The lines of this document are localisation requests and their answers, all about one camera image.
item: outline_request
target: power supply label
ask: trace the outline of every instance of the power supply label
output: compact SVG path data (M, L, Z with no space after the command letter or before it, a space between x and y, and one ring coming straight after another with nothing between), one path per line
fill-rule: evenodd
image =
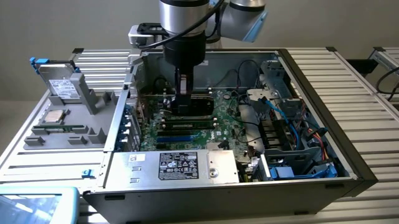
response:
M162 153L161 171L162 181L189 180L199 178L199 157L197 152Z

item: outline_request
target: robotic arm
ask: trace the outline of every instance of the robotic arm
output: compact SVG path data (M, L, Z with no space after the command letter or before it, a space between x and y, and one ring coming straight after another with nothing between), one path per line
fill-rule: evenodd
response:
M268 15L265 6L265 0L231 0L230 3L225 0L161 0L162 23L133 26L129 36L134 47L151 49L163 45L166 61L175 66L179 114L190 111L194 67L206 58L207 39L226 37L254 42Z

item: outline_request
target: motherboard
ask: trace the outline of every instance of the motherboard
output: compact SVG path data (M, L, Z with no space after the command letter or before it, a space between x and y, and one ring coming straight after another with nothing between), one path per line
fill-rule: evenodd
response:
M185 150L185 149L217 149L222 144L225 148L234 150L239 161L247 150L243 123L227 113L230 108L237 108L238 97L231 91L217 91L214 97L214 113L211 116L181 117L174 116L171 111L162 109L165 96L145 96L151 119L142 123L143 141L142 151ZM174 124L177 130L166 131L162 125Z

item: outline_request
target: white wall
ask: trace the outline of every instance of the white wall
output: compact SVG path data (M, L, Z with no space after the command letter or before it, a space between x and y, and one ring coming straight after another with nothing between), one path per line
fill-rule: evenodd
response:
M225 40L225 47L336 46L346 57L366 57L373 46L399 46L399 0L269 0L268 9L258 42ZM158 0L0 0L0 99L43 95L30 57L130 48L130 27L158 22L158 10Z
M0 100L0 155L26 122L37 103L38 101Z

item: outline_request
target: monitor screen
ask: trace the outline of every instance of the monitor screen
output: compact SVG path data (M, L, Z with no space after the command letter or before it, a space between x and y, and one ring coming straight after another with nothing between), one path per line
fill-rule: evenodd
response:
M0 195L2 224L49 224L62 195Z

